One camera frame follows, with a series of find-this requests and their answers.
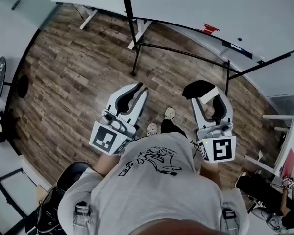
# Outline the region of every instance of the person sitting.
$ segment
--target person sitting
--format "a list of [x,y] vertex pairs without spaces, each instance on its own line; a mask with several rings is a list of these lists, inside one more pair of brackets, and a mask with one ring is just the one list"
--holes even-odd
[[257,201],[262,202],[266,210],[259,209],[262,213],[261,216],[269,221],[273,214],[277,215],[275,219],[277,223],[274,227],[279,229],[292,229],[294,228],[294,188],[292,189],[292,199],[288,197],[287,184],[283,185],[283,193],[274,189],[270,183],[266,182],[260,174],[256,173],[247,176],[243,172],[237,180],[235,187],[242,190],[249,196],[255,198]]

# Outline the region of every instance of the red object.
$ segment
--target red object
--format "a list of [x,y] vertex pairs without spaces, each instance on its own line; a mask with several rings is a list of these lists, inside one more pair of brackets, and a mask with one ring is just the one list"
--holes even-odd
[[294,152],[292,149],[290,149],[288,156],[286,157],[283,170],[281,173],[282,178],[284,177],[291,177],[292,171],[294,167]]
[[204,23],[204,26],[205,26],[205,29],[204,30],[201,30],[201,29],[196,29],[196,30],[199,30],[199,31],[202,31],[202,32],[205,32],[209,35],[211,35],[214,31],[220,31],[219,29],[217,28],[214,28],[206,23]]

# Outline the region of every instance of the table leg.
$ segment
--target table leg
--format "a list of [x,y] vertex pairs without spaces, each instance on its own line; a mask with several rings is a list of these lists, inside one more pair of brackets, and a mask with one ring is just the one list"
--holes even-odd
[[88,8],[85,8],[86,12],[88,13],[88,18],[86,18],[85,22],[83,22],[83,24],[81,25],[80,29],[84,29],[85,26],[89,23],[89,21],[93,18],[93,16],[98,12],[98,10],[91,10]]
[[274,172],[274,169],[273,168],[271,168],[271,167],[269,167],[269,166],[267,166],[267,165],[265,165],[265,164],[263,164],[263,163],[255,160],[255,159],[251,158],[248,155],[245,155],[244,158],[247,159],[248,161],[254,163],[255,165],[261,167],[262,169],[265,169],[266,171],[271,172],[273,174],[273,172]]
[[281,132],[289,132],[289,128],[282,128],[282,127],[275,127],[275,131],[281,131]]
[[[148,29],[149,25],[152,23],[152,21],[147,21],[144,24],[144,20],[142,19],[137,19],[137,27],[138,27],[138,33],[136,34],[136,41],[138,41],[142,35],[144,34],[144,32]],[[133,49],[134,48],[134,41],[132,40],[131,43],[128,46],[129,49]]]
[[294,115],[263,115],[263,119],[292,120]]

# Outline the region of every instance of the black pants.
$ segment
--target black pants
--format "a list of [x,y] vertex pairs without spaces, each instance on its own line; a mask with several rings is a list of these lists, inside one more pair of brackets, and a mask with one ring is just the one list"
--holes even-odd
[[169,132],[178,132],[183,136],[186,136],[185,132],[182,131],[179,127],[177,127],[171,120],[165,119],[161,123],[161,133],[169,133]]
[[[275,213],[278,216],[283,215],[280,210],[282,193],[274,189],[259,174],[254,174],[250,177],[240,177],[236,187],[258,201],[263,202],[270,213]],[[291,210],[294,209],[294,203],[289,197],[287,197],[286,206]]]

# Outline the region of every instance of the whiteboard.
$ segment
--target whiteboard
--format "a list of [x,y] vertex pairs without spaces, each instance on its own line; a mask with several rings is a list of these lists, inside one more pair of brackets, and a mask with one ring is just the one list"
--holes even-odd
[[131,5],[135,18],[206,30],[263,60],[294,50],[294,0],[131,0]]

